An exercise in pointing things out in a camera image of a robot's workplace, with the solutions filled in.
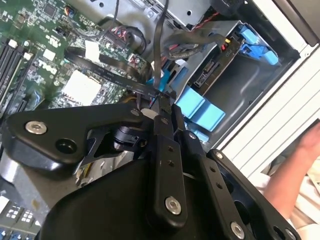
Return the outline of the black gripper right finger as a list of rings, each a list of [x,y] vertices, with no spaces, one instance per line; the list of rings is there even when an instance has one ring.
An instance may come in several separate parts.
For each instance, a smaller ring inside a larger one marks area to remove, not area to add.
[[[298,233],[220,151],[205,153],[187,130],[180,107],[172,121],[182,155],[183,173],[192,179],[187,194],[195,203],[211,240],[298,240]]]

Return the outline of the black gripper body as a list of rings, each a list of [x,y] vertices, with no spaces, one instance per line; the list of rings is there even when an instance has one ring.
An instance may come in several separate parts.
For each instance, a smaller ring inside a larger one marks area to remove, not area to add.
[[[202,213],[188,193],[192,176],[183,172],[187,220],[168,226],[151,220],[151,154],[143,154],[60,200],[39,232],[42,240],[210,240]]]

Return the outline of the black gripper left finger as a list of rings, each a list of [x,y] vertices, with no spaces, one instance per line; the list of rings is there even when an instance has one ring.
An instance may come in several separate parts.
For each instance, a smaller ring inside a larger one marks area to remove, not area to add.
[[[15,113],[4,125],[4,150],[19,165],[55,180],[124,151],[135,158],[150,154],[149,218],[181,227],[188,213],[181,148],[174,136],[185,125],[181,109],[167,96],[160,96],[156,106],[154,118],[131,103]]]

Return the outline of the person's hand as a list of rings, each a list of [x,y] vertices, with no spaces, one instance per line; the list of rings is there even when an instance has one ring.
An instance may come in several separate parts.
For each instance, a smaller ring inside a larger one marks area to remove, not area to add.
[[[317,123],[304,134],[297,145],[297,150],[304,152],[311,159],[320,156],[320,123]]]

